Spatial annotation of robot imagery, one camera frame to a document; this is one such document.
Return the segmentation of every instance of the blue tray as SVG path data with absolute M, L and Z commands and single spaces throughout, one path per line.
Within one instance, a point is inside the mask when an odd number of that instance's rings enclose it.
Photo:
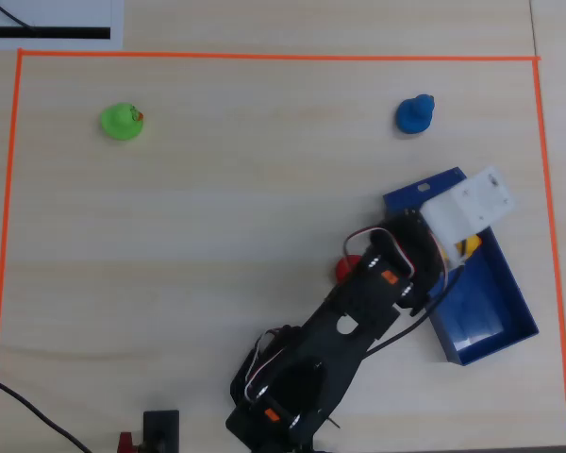
M 458 168 L 384 195 L 388 214 L 419 208 L 425 201 L 465 179 Z M 520 288 L 490 228 L 468 259 L 457 285 L 430 320 L 446 358 L 467 365 L 539 333 Z M 431 294 L 441 291 L 442 283 Z

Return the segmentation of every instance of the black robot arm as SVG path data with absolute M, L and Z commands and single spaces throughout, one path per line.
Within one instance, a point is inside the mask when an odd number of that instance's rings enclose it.
M 443 261 L 421 215 L 407 210 L 371 233 L 371 245 L 301 327 L 257 342 L 231 383 L 235 410 L 226 427 L 252 452 L 311 449 L 314 433 L 338 406 L 369 348 L 400 315 L 429 300 Z M 357 325 L 340 333 L 348 315 Z

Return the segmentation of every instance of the green object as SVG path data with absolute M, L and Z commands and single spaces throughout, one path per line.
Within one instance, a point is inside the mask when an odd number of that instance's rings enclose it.
M 101 126 L 112 139 L 130 140 L 141 133 L 143 118 L 132 104 L 121 102 L 103 110 Z

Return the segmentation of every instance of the wire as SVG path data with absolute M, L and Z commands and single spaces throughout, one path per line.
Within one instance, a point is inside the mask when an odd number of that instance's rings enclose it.
M 247 380 L 249 379 L 249 375 L 252 373 L 252 369 L 254 368 L 254 365 L 258 360 L 258 356 L 260 355 L 260 343 L 262 343 L 262 340 L 264 339 L 266 334 L 270 333 L 271 335 L 276 335 L 278 331 L 279 328 L 269 328 L 256 340 L 256 344 L 254 344 L 254 358 L 252 359 L 252 363 L 251 365 L 249 365 L 249 368 L 247 368 L 247 373 L 245 373 L 245 382 L 247 382 Z
M 32 411 L 34 413 L 34 415 L 36 415 L 38 418 L 40 418 L 46 425 L 48 425 L 50 428 L 55 430 L 57 433 L 59 433 L 61 436 L 63 436 L 69 442 L 74 444 L 77 448 L 82 450 L 84 453 L 92 453 L 89 448 L 87 448 L 84 444 L 79 442 L 72 434 L 70 434 L 65 429 L 61 428 L 59 425 L 57 425 L 56 423 L 51 421 L 46 415 L 41 413 L 40 410 L 38 408 L 36 408 L 33 404 L 31 404 L 29 401 L 27 401 L 21 395 L 16 393 L 14 390 L 11 390 L 9 387 L 7 387 L 6 385 L 4 385 L 1 382 L 0 382 L 0 390 L 2 390 L 3 392 L 5 392 L 5 393 L 9 394 L 10 396 L 12 396 L 13 398 L 15 398 L 17 401 L 19 401 L 21 404 L 23 404 L 26 408 L 28 408 L 30 411 Z
M 405 261 L 405 263 L 407 264 L 408 268 L 410 269 L 410 272 L 408 274 L 409 278 L 412 278 L 415 275 L 415 266 L 413 266 L 413 263 L 410 261 L 410 259 L 407 257 L 407 254 L 405 253 L 405 250 L 403 250 L 403 248 L 398 244 L 398 242 L 396 241 L 396 238 L 394 238 L 394 236 L 392 235 L 392 233 L 390 233 L 386 228 L 382 228 L 381 226 L 367 226 L 366 228 L 360 229 L 358 231 L 355 231 L 354 233 L 352 233 L 350 236 L 348 236 L 341 248 L 343 250 L 343 255 L 344 258 L 346 259 L 346 264 L 348 265 L 348 269 L 352 269 L 352 265 L 350 264 L 350 260 L 348 259 L 349 253 L 348 253 L 348 242 L 351 239 L 354 239 L 358 236 L 360 236 L 361 234 L 364 233 L 370 233 L 372 231 L 384 231 L 386 233 L 388 233 L 388 235 L 391 237 L 392 239 L 392 243 L 394 244 L 394 248 L 396 249 L 396 251 L 398 252 L 398 254 L 403 258 L 403 260 Z
M 29 31 L 36 31 L 36 28 L 34 28 L 33 26 L 31 26 L 30 24 L 27 24 L 25 22 L 23 22 L 21 19 L 17 19 L 15 16 L 13 16 L 12 14 L 10 14 L 8 11 L 6 11 L 4 8 L 2 8 L 0 6 L 0 12 L 2 12 L 5 16 L 7 16 L 8 18 L 10 18 L 10 20 L 16 22 L 17 24 L 19 24 L 20 26 L 22 26 L 23 28 L 26 28 Z
M 448 282 L 449 282 L 449 268 L 446 264 L 446 258 L 444 257 L 444 253 L 442 253 L 442 245 L 441 243 L 438 242 L 438 239 L 436 239 L 436 236 L 434 236 L 434 233 L 432 231 L 430 231 L 430 236 L 432 236 L 432 239 L 434 240 L 434 243 L 436 244 L 436 248 L 438 248 L 438 253 L 441 255 L 441 260 L 442 260 L 442 268 L 444 269 L 444 285 L 442 286 L 442 289 L 444 290 L 444 288 L 446 288 Z
M 271 358 L 269 358 L 267 361 L 265 361 L 258 370 L 256 370 L 256 373 L 254 373 L 254 375 L 252 375 L 250 377 L 250 379 L 247 381 L 247 385 L 245 385 L 245 389 L 243 390 L 243 394 L 245 395 L 245 399 L 247 399 L 247 401 L 249 401 L 250 403 L 252 402 L 251 398 L 249 397 L 249 395 L 247 394 L 247 391 L 249 390 L 250 386 L 252 385 L 252 382 L 254 382 L 254 379 L 256 378 L 256 376 L 259 374 L 260 371 L 262 371 L 262 369 L 268 365 L 271 361 L 273 361 L 276 356 L 278 356 L 280 353 L 283 352 L 285 348 L 281 349 L 279 352 L 277 352 L 276 354 L 274 354 Z
M 453 277 L 453 279 L 451 280 L 451 282 L 449 283 L 449 285 L 442 290 L 442 292 L 437 296 L 437 298 L 429 305 L 429 307 L 427 309 L 425 309 L 425 313 L 424 315 L 419 318 L 417 321 L 415 321 L 412 325 L 410 325 L 409 327 L 407 327 L 405 330 L 403 330 L 400 333 L 397 333 L 396 335 L 394 335 L 393 337 L 389 338 L 388 340 L 386 340 L 384 343 L 378 344 L 375 347 L 372 347 L 371 349 L 369 349 L 366 353 L 365 353 L 365 357 L 363 357 L 363 360 L 367 359 L 369 356 L 372 356 L 374 353 L 376 353 L 377 351 L 381 351 L 384 347 L 391 345 L 392 343 L 400 340 L 401 338 L 403 338 L 405 335 L 409 334 L 410 332 L 412 332 L 413 330 L 415 330 L 417 327 L 419 327 L 421 324 L 424 323 L 424 321 L 430 317 L 430 314 L 432 314 L 432 312 L 441 304 L 442 300 L 444 300 L 444 298 L 451 292 L 451 290 L 453 289 L 453 287 L 457 284 L 459 277 L 461 277 L 461 274 L 463 273 L 463 269 L 465 269 L 465 264 L 461 264 L 459 266 L 459 268 L 457 269 L 457 271 L 455 272 L 455 276 Z

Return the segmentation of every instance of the orange boundary line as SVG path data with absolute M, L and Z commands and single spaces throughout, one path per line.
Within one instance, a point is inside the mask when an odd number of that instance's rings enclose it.
M 33 57 L 144 57 L 166 59 L 279 59 L 308 61 L 535 61 L 537 56 L 479 57 L 479 56 L 394 56 L 394 55 L 278 55 L 222 54 L 205 52 L 86 52 L 67 50 L 23 50 Z
M 0 326 L 2 321 L 2 298 L 4 293 L 4 275 L 7 267 L 8 218 L 10 213 L 10 187 L 12 181 L 12 163 L 15 154 L 15 134 L 17 132 L 17 113 L 19 111 L 19 92 L 21 88 L 21 66 L 23 52 L 17 51 L 15 86 L 12 93 L 12 111 L 10 112 L 10 135 L 8 138 L 7 180 L 4 189 L 4 208 L 2 211 L 2 241 L 0 243 Z
M 543 121 L 541 84 L 539 78 L 539 56 L 532 57 L 479 57 L 479 56 L 336 56 L 336 55 L 255 55 L 227 53 L 194 53 L 194 52 L 76 52 L 76 51 L 43 51 L 18 49 L 15 69 L 15 83 L 12 96 L 12 111 L 10 114 L 10 134 L 8 139 L 7 174 L 5 183 L 4 208 L 2 217 L 2 240 L 0 245 L 0 328 L 2 320 L 2 303 L 4 294 L 5 272 L 7 264 L 8 219 L 10 214 L 10 193 L 12 182 L 12 167 L 14 162 L 15 137 L 17 131 L 17 115 L 19 110 L 19 94 L 21 89 L 21 72 L 24 56 L 35 57 L 142 57 L 142 58 L 180 58 L 180 59 L 269 59 L 269 60 L 309 60 L 309 61 L 531 61 L 537 102 L 537 117 L 539 121 L 539 138 L 541 142 L 541 159 L 547 214 L 552 245 L 552 256 L 556 278 L 556 294 L 558 299 L 558 322 L 562 355 L 562 371 L 564 376 L 564 394 L 566 399 L 566 320 L 559 266 L 558 237 L 556 233 L 556 218 L 551 190 L 547 142 Z
M 543 105 L 541 101 L 541 82 L 539 64 L 532 61 L 532 76 L 535 81 L 535 98 L 537 100 L 537 117 L 539 119 L 539 140 L 541 142 L 541 159 L 543 162 L 543 177 L 545 179 L 545 195 L 547 198 L 547 213 L 549 216 L 549 232 L 551 249 L 556 275 L 556 296 L 558 299 L 559 340 L 562 352 L 562 371 L 564 375 L 564 397 L 566 398 L 566 315 L 564 314 L 564 296 L 562 292 L 562 277 L 559 269 L 558 236 L 556 233 L 556 215 L 554 214 L 554 199 L 551 192 L 551 177 L 549 174 L 549 159 L 547 156 L 547 140 L 545 138 L 545 122 L 543 121 Z

